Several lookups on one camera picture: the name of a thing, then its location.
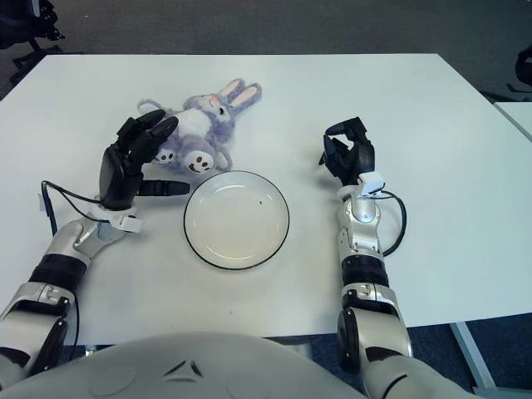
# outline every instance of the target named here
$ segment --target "plush paw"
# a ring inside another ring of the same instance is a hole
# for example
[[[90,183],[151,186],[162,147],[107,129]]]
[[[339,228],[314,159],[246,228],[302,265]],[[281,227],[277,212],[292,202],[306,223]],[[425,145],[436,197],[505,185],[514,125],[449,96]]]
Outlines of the plush paw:
[[[214,158],[203,151],[191,151],[183,159],[185,166],[193,173],[206,173],[214,168]]]
[[[174,160],[174,151],[164,148],[159,150],[152,162],[157,165],[165,165],[174,162]]]

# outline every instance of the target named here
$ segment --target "stuffed bunny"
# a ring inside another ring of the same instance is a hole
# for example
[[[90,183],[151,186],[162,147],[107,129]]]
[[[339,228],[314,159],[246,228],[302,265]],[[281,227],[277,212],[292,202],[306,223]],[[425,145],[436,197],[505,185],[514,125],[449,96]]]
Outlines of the stuffed bunny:
[[[233,162],[225,149],[234,132],[235,117],[262,96],[259,84],[245,87],[242,79],[231,81],[219,93],[194,96],[185,101],[182,111],[164,108],[153,100],[143,100],[138,111],[144,115],[164,110],[166,117],[180,120],[175,131],[159,148],[153,163],[178,174],[198,177],[209,170],[229,170]],[[220,157],[225,158],[221,166]]]

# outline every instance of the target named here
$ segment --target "cable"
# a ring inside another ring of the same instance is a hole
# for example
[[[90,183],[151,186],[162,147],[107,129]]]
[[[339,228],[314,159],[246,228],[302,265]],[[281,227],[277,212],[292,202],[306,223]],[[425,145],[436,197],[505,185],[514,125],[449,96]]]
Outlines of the cable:
[[[388,197],[381,197],[381,198],[375,198],[375,200],[388,200],[390,198],[395,199],[397,203],[399,204],[399,208],[401,208],[401,231],[399,232],[399,236],[396,239],[396,242],[393,243],[393,245],[384,251],[382,253],[383,256],[391,255],[395,252],[397,248],[399,248],[399,245],[401,245],[401,241],[403,237],[405,236],[406,232],[406,206],[405,203],[402,202],[402,199],[396,196],[395,194],[391,193],[390,191],[383,190],[382,193],[389,195]]]
[[[99,222],[99,223],[109,223],[109,220],[104,220],[104,219],[94,219],[92,218],[91,216],[87,215],[87,214],[84,214],[83,212],[81,212],[79,210],[79,208],[77,208],[74,203],[71,201],[70,198],[67,197],[67,195],[70,195],[71,197],[74,197],[78,200],[82,200],[82,201],[86,201],[86,202],[90,202],[92,204],[100,204],[101,201],[98,200],[98,199],[90,199],[90,198],[87,198],[87,197],[84,197],[82,195],[79,195],[79,194],[76,194],[76,193],[72,193],[71,191],[69,190],[66,190],[66,189],[63,189],[61,186],[59,185],[55,185],[54,183],[48,181],[48,180],[43,180],[41,182],[41,192],[42,192],[42,199],[44,201],[44,208],[47,212],[47,216],[48,218],[50,219],[50,227],[52,229],[52,236],[53,235],[56,235],[57,233],[57,222],[56,222],[56,216],[54,214],[54,211],[53,211],[53,205],[52,205],[52,200],[50,199],[50,196],[48,194],[48,187],[52,187],[54,190],[56,190],[59,194],[62,195],[62,197],[68,202],[68,204],[70,204],[70,206],[72,208],[74,208],[74,210],[80,214],[81,216],[83,216],[84,218],[87,218],[89,220],[92,220],[93,222]]]
[[[68,357],[68,361],[71,362],[71,360],[74,358],[74,352],[76,351],[77,347],[77,339],[80,335],[80,306],[77,303],[77,295],[74,293],[74,301],[76,302],[76,337],[74,338],[74,345],[72,346],[72,349],[70,351],[70,356]]]
[[[84,197],[83,195],[72,193],[71,191],[67,189],[63,189],[60,185],[56,185],[55,183],[52,183],[51,181],[48,181],[48,180],[43,180],[41,185],[49,185],[53,189],[59,192],[63,192],[67,195],[70,195],[71,197],[77,198],[78,200],[82,200],[85,202],[91,202],[93,204],[101,204],[101,201],[99,199],[87,198],[87,197]]]

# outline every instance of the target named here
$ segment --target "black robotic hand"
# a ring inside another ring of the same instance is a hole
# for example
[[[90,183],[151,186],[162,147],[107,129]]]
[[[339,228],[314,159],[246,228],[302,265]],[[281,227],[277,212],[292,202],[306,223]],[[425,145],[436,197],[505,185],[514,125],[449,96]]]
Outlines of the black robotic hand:
[[[142,165],[151,162],[179,121],[162,110],[129,118],[118,140],[103,155],[100,169],[101,204],[111,210],[129,209],[136,195],[185,195],[190,185],[180,181],[143,180]]]
[[[349,150],[347,145],[331,135],[345,135],[353,143]],[[375,150],[366,137],[366,127],[360,118],[349,119],[329,127],[323,136],[325,151],[319,164],[327,166],[333,176],[338,177],[343,185],[358,185],[361,173],[375,170]]]

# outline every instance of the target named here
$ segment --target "white plate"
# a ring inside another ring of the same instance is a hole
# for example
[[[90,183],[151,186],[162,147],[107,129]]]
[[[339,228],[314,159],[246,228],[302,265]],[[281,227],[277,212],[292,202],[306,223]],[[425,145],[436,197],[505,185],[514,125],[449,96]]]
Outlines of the white plate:
[[[249,172],[203,182],[185,209],[192,249],[218,268],[242,270],[271,258],[288,233],[288,206],[277,187]]]

